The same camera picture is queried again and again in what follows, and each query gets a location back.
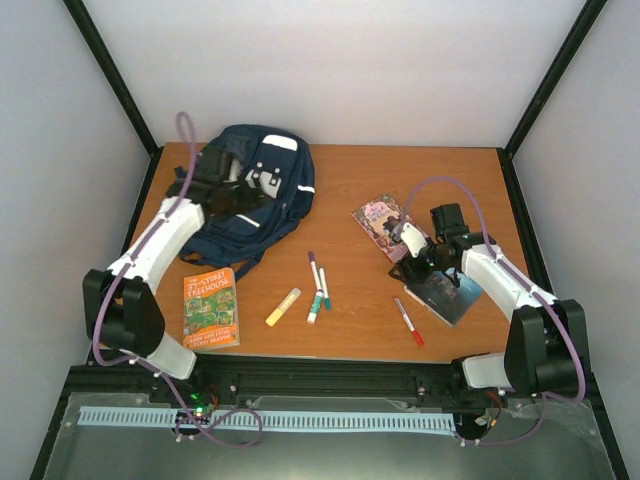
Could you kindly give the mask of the dark blue Wuthering Heights book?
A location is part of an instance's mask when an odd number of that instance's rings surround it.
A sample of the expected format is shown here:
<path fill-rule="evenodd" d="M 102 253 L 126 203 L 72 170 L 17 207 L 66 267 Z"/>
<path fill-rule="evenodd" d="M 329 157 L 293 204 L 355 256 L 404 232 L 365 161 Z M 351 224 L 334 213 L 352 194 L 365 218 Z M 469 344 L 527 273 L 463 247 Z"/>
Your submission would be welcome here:
<path fill-rule="evenodd" d="M 484 293 L 462 273 L 434 271 L 423 283 L 405 285 L 404 290 L 450 327 L 455 327 Z"/>

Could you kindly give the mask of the navy blue backpack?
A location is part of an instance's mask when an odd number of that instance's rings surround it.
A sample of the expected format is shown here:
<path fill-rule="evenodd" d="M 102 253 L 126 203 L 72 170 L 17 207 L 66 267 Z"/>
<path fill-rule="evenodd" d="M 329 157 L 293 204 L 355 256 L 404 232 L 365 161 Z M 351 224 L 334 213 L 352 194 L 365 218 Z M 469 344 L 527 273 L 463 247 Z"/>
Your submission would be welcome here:
<path fill-rule="evenodd" d="M 247 214 L 206 216 L 178 254 L 193 265 L 216 268 L 237 264 L 241 279 L 266 250 L 294 231 L 309 214 L 315 195 L 315 167 L 310 147 L 299 136 L 276 127 L 238 124 L 225 128 L 205 147 L 234 153 L 245 179 L 259 186 L 270 202 Z"/>

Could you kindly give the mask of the pink shakespeare book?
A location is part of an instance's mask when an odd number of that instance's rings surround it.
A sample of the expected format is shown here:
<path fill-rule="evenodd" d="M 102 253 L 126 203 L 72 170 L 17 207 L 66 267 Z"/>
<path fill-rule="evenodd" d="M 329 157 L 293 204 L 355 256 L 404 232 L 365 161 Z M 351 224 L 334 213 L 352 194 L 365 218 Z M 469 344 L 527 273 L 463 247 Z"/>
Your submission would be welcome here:
<path fill-rule="evenodd" d="M 403 207 L 390 194 L 382 194 L 351 213 L 381 252 L 392 262 L 399 261 L 408 248 L 394 240 L 394 229 L 401 223 Z"/>

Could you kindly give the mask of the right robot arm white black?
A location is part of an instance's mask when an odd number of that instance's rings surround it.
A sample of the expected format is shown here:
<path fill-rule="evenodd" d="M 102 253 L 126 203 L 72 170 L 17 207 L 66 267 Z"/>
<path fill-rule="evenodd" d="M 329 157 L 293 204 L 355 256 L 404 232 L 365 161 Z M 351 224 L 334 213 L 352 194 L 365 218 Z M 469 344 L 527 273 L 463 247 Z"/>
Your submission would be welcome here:
<path fill-rule="evenodd" d="M 560 398 L 573 390 L 574 401 L 586 393 L 586 325 L 581 305 L 560 300 L 524 275 L 484 230 L 470 231 L 457 204 L 431 211 L 436 236 L 427 238 L 406 219 L 391 231 L 407 253 L 389 274 L 407 287 L 418 287 L 435 272 L 457 282 L 474 281 L 509 323 L 506 347 L 496 354 L 468 356 L 460 369 L 470 389 L 496 388 L 523 395 Z"/>

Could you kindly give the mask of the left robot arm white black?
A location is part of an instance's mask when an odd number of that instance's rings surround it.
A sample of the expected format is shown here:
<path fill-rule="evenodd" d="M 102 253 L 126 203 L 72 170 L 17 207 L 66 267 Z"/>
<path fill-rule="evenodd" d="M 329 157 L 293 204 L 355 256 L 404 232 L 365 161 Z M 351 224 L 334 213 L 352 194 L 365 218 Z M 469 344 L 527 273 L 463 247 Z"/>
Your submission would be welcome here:
<path fill-rule="evenodd" d="M 173 260 L 213 216 L 246 215 L 273 194 L 270 172 L 243 165 L 220 148 L 190 153 L 189 168 L 167 188 L 159 210 L 136 242 L 105 270 L 90 270 L 82 282 L 87 334 L 94 359 L 102 348 L 120 352 L 118 362 L 139 363 L 173 379 L 186 402 L 201 400 L 208 378 L 195 369 L 196 355 L 166 331 L 155 295 Z"/>

